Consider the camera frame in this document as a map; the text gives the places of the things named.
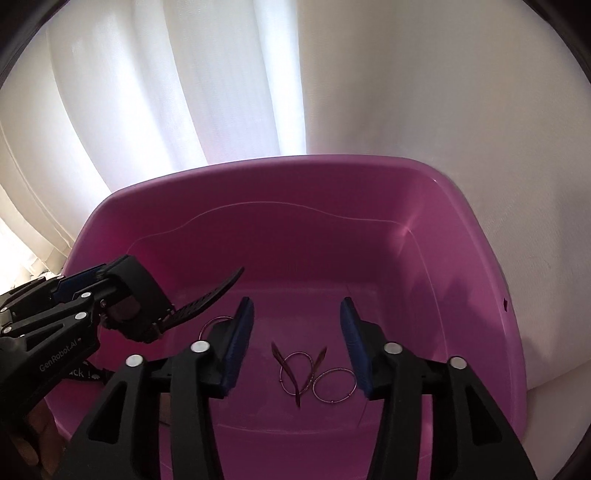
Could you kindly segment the person left hand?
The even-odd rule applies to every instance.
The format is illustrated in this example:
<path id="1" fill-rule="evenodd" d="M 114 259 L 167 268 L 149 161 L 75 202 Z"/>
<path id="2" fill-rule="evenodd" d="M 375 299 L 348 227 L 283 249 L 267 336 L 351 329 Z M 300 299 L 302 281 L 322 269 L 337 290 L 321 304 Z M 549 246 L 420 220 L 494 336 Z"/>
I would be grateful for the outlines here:
<path id="1" fill-rule="evenodd" d="M 53 413 L 41 400 L 27 415 L 24 429 L 12 442 L 25 464 L 41 479 L 52 479 L 62 460 L 67 441 L 60 434 Z"/>

